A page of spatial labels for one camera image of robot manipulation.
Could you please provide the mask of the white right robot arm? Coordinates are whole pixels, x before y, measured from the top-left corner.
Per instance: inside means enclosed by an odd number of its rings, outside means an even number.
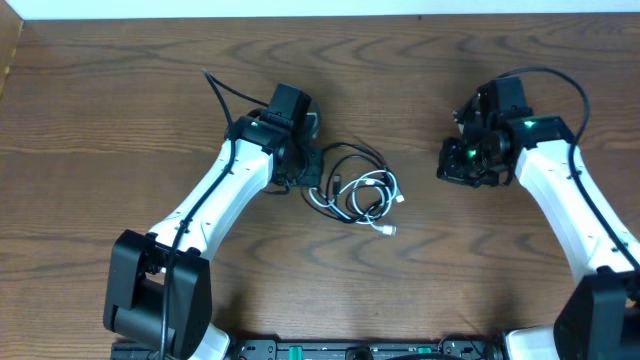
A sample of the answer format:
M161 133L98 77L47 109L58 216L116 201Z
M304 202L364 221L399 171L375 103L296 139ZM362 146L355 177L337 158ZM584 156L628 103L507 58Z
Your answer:
M537 115L517 77L480 86L453 114L460 135L444 140L438 178L463 186L517 180L541 208L576 287L551 325L507 332L506 359L636 359L639 242L587 170L558 115Z

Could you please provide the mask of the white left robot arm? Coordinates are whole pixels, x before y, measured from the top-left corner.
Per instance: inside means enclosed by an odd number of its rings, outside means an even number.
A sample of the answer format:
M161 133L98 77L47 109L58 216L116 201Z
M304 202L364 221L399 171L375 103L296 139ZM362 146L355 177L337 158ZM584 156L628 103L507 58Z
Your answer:
M268 105L229 124L218 158L165 219L124 231L111 252L104 327L148 345L158 358L222 359L230 336L212 323L210 265L251 199L322 177L317 104L279 84Z

